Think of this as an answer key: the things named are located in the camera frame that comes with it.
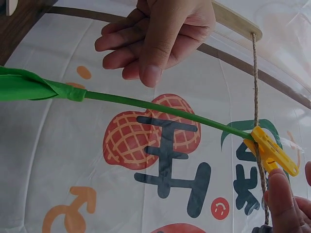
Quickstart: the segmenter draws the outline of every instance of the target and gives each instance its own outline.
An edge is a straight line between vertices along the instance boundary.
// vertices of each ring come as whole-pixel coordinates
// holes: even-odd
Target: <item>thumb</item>
[[[303,220],[289,181],[281,169],[275,169],[269,174],[268,205],[274,233],[301,232],[300,224]]]
[[[177,35],[190,12],[189,0],[156,0],[139,57],[139,77],[155,87],[165,69]]]

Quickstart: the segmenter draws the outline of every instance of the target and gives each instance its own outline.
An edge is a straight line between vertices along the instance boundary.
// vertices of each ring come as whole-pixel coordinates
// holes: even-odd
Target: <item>brown line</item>
[[[95,20],[108,22],[108,23],[116,22],[124,18],[122,16],[116,16],[116,15],[107,14],[103,12],[96,12],[96,11],[89,11],[89,10],[84,10],[84,9],[61,7],[61,6],[54,6],[47,13],[54,13],[54,14],[67,15],[67,16],[76,16],[76,17],[82,17],[82,18],[91,18]]]
[[[48,13],[55,13],[55,14],[61,14],[61,15],[67,15],[67,16],[77,16],[77,17],[83,17],[83,18],[91,18],[91,19],[105,21],[109,23],[116,22],[124,18],[121,16],[116,16],[116,15],[102,13],[102,12],[95,12],[95,11],[89,11],[89,10],[84,10],[84,9],[67,8],[67,7],[55,7],[55,6],[52,7]],[[218,58],[250,75],[253,75],[253,66],[248,64],[247,62],[240,60],[239,58],[236,58],[228,53],[220,51],[207,44],[202,44],[198,48],[198,50],[207,55]],[[270,85],[276,90],[282,92],[283,94],[292,98],[293,100],[299,102],[303,106],[311,109],[311,102],[303,95],[293,91],[286,84],[282,83],[281,81],[277,80],[271,75],[263,72],[262,70],[258,71],[258,75],[261,81],[265,82],[266,84]]]

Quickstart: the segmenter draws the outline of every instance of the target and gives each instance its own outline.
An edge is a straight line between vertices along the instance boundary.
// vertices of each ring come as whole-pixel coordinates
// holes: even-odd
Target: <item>fingernail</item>
[[[125,80],[136,80],[136,79],[139,79],[139,77],[138,77],[138,76],[135,76],[135,75],[132,75],[132,76],[130,76],[130,75],[128,75],[128,76],[123,76],[123,78],[124,78]]]
[[[142,82],[147,87],[155,87],[160,81],[162,69],[157,66],[148,65],[143,73]]]

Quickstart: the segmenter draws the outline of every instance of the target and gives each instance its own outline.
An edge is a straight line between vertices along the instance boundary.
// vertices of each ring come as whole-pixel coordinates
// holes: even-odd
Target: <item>orange dot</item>
[[[78,83],[66,83],[67,85],[76,87],[76,88],[80,88],[80,89],[85,89],[85,86],[78,84]]]
[[[85,66],[77,67],[77,72],[83,79],[92,78],[91,72]]]

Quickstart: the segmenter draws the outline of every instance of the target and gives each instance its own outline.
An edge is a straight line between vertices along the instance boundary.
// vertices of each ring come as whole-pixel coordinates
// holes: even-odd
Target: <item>wooden stick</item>
[[[218,23],[228,27],[250,41],[253,40],[252,33],[256,34],[256,41],[262,38],[262,31],[257,25],[216,1],[213,1],[212,4]]]
[[[18,0],[6,0],[6,15],[11,16],[16,10]]]

